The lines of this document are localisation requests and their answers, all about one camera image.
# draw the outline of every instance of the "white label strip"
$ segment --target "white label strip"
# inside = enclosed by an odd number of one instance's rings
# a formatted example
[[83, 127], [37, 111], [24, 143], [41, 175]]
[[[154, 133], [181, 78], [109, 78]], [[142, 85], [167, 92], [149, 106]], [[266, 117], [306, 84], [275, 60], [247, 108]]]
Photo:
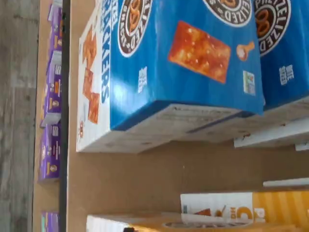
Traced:
[[289, 180], [274, 180], [265, 181], [263, 186], [266, 188], [271, 187], [293, 187], [309, 185], [309, 178], [289, 179]]

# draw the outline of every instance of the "black shelf divider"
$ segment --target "black shelf divider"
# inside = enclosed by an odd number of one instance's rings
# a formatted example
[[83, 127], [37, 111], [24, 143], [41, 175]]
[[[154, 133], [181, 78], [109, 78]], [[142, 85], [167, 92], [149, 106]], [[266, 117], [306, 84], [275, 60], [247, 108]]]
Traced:
[[67, 227], [67, 180], [69, 144], [69, 73], [70, 73], [70, 0], [63, 0], [62, 38], [62, 84], [61, 84], [61, 148], [60, 148], [60, 190], [59, 190], [59, 231]]

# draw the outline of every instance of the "yellow box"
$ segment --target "yellow box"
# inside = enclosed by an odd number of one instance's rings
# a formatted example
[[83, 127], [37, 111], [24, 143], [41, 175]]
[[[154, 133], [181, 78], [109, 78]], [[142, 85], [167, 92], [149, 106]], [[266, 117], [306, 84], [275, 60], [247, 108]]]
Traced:
[[183, 213], [294, 224], [309, 230], [309, 191], [182, 194], [181, 200]]
[[252, 220], [190, 214], [151, 213], [88, 216], [87, 231], [107, 232], [203, 232], [203, 231], [298, 231], [294, 225], [255, 223]]

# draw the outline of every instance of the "pretzel logo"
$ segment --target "pretzel logo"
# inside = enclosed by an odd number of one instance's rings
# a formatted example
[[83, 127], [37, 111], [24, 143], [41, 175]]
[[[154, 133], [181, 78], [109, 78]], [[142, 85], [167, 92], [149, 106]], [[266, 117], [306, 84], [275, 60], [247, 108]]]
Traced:
[[255, 0], [255, 22], [261, 56], [270, 52], [285, 34], [291, 17], [290, 1]]
[[140, 0], [133, 0], [130, 4], [130, 33], [135, 30], [140, 21]]
[[251, 0], [203, 0], [208, 9], [232, 27], [243, 27], [252, 17]]
[[153, 0], [124, 0], [118, 23], [118, 46], [124, 57], [138, 49], [147, 28]]

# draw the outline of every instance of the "cracker image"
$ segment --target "cracker image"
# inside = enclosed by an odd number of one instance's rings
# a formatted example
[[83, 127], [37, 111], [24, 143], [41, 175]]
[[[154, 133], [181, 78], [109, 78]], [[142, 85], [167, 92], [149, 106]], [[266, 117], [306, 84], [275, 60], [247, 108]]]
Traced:
[[91, 72], [89, 69], [86, 69], [84, 76], [83, 94], [89, 100], [91, 98], [92, 81], [93, 81], [93, 72]]
[[224, 84], [230, 55], [231, 48], [228, 45], [180, 21], [168, 59]]
[[87, 68], [91, 69], [93, 61], [95, 60], [97, 55], [97, 36], [94, 35], [92, 41], [88, 43], [88, 50], [86, 54], [87, 59]]
[[95, 123], [95, 124], [98, 123], [99, 99], [100, 99], [99, 93], [91, 93], [90, 94], [88, 120]]
[[92, 39], [92, 26], [90, 27], [86, 39], [84, 41], [83, 44], [83, 62], [85, 61], [86, 57], [87, 57], [87, 53], [88, 53], [88, 49], [89, 49], [89, 43], [91, 43], [91, 39]]

